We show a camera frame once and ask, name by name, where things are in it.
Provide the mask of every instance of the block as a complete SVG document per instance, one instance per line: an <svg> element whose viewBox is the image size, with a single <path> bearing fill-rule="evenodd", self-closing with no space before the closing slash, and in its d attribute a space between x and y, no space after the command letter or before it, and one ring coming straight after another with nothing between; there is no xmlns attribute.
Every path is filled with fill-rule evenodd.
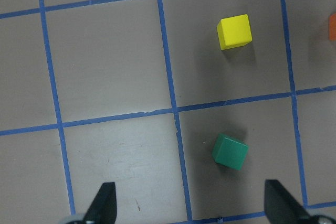
<svg viewBox="0 0 336 224"><path fill-rule="evenodd" d="M248 146L242 141L220 133L212 151L216 163L236 170L242 168Z"/></svg>
<svg viewBox="0 0 336 224"><path fill-rule="evenodd" d="M329 17L329 39L336 40L336 13Z"/></svg>
<svg viewBox="0 0 336 224"><path fill-rule="evenodd" d="M217 32L221 50L241 47L252 41L247 14L221 19Z"/></svg>

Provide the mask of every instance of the red block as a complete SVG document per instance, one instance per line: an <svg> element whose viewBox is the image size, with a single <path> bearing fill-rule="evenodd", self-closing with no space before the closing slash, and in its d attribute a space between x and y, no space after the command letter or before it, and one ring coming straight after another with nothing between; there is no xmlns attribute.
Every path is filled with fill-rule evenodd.
<svg viewBox="0 0 336 224"><path fill-rule="evenodd" d="M329 39L336 40L336 13L329 17Z"/></svg>

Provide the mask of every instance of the green block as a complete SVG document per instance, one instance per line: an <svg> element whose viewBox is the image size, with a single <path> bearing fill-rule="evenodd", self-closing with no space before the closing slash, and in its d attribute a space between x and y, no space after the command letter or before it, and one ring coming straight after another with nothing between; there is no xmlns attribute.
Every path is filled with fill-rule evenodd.
<svg viewBox="0 0 336 224"><path fill-rule="evenodd" d="M248 146L242 141L220 133L212 151L212 157L216 163L240 170L247 150Z"/></svg>

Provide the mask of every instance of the black object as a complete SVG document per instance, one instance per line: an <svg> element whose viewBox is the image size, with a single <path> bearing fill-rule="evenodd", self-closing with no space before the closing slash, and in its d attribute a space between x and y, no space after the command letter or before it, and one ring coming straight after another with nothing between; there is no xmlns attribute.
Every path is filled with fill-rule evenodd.
<svg viewBox="0 0 336 224"><path fill-rule="evenodd" d="M117 196L114 182L103 183L83 220L67 224L114 224L117 219Z"/></svg>
<svg viewBox="0 0 336 224"><path fill-rule="evenodd" d="M264 210L271 224L336 224L330 217L309 215L278 180L265 181Z"/></svg>

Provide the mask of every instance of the yellow block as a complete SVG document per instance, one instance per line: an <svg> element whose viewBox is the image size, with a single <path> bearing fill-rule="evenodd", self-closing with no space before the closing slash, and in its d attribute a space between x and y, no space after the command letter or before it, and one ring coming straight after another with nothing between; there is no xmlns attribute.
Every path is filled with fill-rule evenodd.
<svg viewBox="0 0 336 224"><path fill-rule="evenodd" d="M247 14L221 19L217 32L221 50L241 47L252 41Z"/></svg>

